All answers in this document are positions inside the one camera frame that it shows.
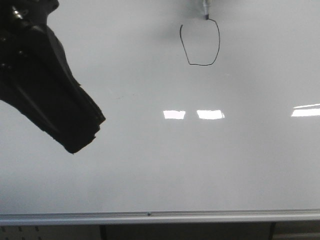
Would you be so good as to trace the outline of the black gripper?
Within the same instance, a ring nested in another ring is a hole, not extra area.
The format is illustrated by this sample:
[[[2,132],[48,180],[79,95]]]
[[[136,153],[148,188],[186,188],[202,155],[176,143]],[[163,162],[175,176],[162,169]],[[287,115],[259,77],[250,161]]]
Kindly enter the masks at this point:
[[[105,117],[73,77],[47,24],[57,0],[0,2],[0,99],[32,117],[69,153],[90,144]]]

